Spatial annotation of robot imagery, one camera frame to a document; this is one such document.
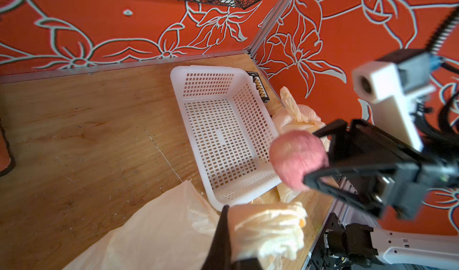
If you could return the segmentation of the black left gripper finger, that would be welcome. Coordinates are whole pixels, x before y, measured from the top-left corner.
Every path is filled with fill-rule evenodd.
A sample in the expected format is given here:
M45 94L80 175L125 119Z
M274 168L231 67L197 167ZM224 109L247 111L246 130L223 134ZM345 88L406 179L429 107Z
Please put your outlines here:
M202 270L262 270L257 258L231 261L230 232L228 229L229 205L222 209L221 216Z

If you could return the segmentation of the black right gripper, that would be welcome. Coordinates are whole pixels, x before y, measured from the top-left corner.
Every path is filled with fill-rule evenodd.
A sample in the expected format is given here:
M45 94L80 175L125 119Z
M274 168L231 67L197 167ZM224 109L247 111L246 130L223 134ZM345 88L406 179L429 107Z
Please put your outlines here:
M357 125L361 153L355 145ZM337 119L313 135L330 137L327 162L302 182L369 216L381 218L391 207L398 219L412 220L430 188L459 185L459 151L449 145L428 140L424 150L417 151L362 119L350 124ZM334 176L358 177L357 193L323 181Z

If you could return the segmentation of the plain translucent plastic bag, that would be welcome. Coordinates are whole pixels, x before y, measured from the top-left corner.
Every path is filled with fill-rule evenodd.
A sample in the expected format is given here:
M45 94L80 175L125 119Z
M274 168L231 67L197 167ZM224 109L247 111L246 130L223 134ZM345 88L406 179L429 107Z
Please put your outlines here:
M220 216L191 182L184 182L144 205L68 269L201 270ZM300 202L230 207L231 261L296 259L304 247L307 216Z

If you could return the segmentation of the banana print plastic bag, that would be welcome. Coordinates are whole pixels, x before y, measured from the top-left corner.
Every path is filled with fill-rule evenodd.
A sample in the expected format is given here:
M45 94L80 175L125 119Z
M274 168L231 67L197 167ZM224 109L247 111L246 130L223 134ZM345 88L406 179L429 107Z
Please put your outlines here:
M273 115L273 123L279 135L294 130L314 133L325 127L326 124L322 122L322 119L312 108L297 104L287 87L280 89L280 98L284 108ZM327 137L321 138L321 141L328 152L331 141ZM290 203L300 194L300 191L292 190L284 183L277 186L277 191L283 203Z

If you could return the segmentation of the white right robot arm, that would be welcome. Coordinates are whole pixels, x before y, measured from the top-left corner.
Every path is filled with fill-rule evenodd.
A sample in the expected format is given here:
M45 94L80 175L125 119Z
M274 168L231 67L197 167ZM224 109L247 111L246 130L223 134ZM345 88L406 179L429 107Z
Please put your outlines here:
M416 151L361 119L339 119L316 136L331 136L329 166L306 175L304 183L367 216L380 218L391 207L398 219L414 219L429 190L459 185L459 149L445 140L428 139L427 149ZM397 264L456 270L459 240L345 224L331 214L304 266L352 270Z

